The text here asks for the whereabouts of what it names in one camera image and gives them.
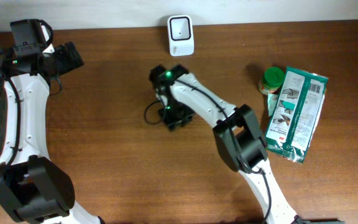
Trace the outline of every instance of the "wooden tabletop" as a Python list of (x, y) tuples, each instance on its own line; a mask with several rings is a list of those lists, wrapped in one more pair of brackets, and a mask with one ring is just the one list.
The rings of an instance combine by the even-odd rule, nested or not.
[[(358, 223), (358, 21), (196, 26), (194, 34), (194, 54), (172, 57), (166, 27), (55, 31), (54, 44), (74, 41), (85, 61), (61, 77), (46, 115), (50, 158), (70, 175), (76, 200), (106, 223), (260, 221), (250, 187), (220, 159), (200, 117), (174, 132), (144, 123), (155, 100), (149, 71), (184, 65), (222, 99), (251, 106), (265, 130), (257, 84), (265, 69), (291, 66), (329, 77), (328, 90), (305, 163), (269, 153), (277, 182), (305, 220)], [(0, 33), (2, 47), (12, 44)], [(13, 223), (1, 207), (0, 223)]]

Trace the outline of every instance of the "wood grain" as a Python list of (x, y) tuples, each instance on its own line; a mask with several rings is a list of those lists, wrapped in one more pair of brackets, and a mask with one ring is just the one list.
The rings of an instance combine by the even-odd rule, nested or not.
[[(47, 103), (47, 146), (77, 201), (106, 223), (218, 223), (261, 220), (251, 189), (220, 159), (201, 118), (170, 132), (143, 122), (155, 99), (158, 64), (181, 63), (221, 98), (251, 106), (265, 128), (257, 83), (266, 68), (292, 66), (329, 77), (305, 163), (270, 153), (290, 205), (305, 219), (358, 223), (358, 21), (196, 26), (195, 53), (171, 57), (164, 27), (59, 30), (85, 66), (62, 76)], [(12, 37), (0, 33), (3, 47)], [(53, 86), (51, 92), (57, 91)], [(157, 119), (155, 110), (150, 119)], [(12, 223), (0, 207), (0, 223)]]

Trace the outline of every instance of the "green light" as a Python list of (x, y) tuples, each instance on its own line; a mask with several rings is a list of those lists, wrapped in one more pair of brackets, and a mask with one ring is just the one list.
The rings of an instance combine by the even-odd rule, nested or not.
[(170, 78), (170, 77), (172, 76), (172, 72), (171, 72), (171, 71), (165, 72), (165, 76), (166, 76), (167, 78)]

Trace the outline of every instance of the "green and white package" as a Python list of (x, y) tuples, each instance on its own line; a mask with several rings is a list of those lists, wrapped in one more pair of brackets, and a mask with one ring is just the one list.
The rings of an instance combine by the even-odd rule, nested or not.
[(266, 131), (268, 150), (303, 163), (324, 102), (328, 78), (287, 67)]

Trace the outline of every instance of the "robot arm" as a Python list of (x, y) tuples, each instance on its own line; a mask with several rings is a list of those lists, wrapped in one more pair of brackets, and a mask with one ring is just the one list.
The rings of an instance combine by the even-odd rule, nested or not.
[(0, 155), (0, 204), (15, 222), (102, 224), (75, 201), (70, 177), (50, 162), (46, 145), (51, 78), (82, 66), (82, 59), (72, 42), (54, 48), (52, 28), (44, 21), (16, 21), (11, 29), (15, 57), (11, 52), (1, 68), (9, 82), (4, 84), (7, 124)]
[[(278, 186), (265, 151), (266, 141), (259, 130), (255, 113), (247, 105), (236, 108), (206, 89), (194, 74), (180, 65), (166, 71), (158, 66), (151, 70), (150, 81), (164, 108), (159, 111), (165, 124), (174, 129), (191, 121), (199, 114), (213, 129), (218, 152), (223, 161), (240, 174), (250, 185), (269, 224), (290, 224), (297, 219), (296, 212), (285, 200)], [(233, 129), (244, 128), (237, 136)], [(254, 172), (262, 169), (270, 189), (269, 200), (263, 175), (251, 173), (241, 158)]]

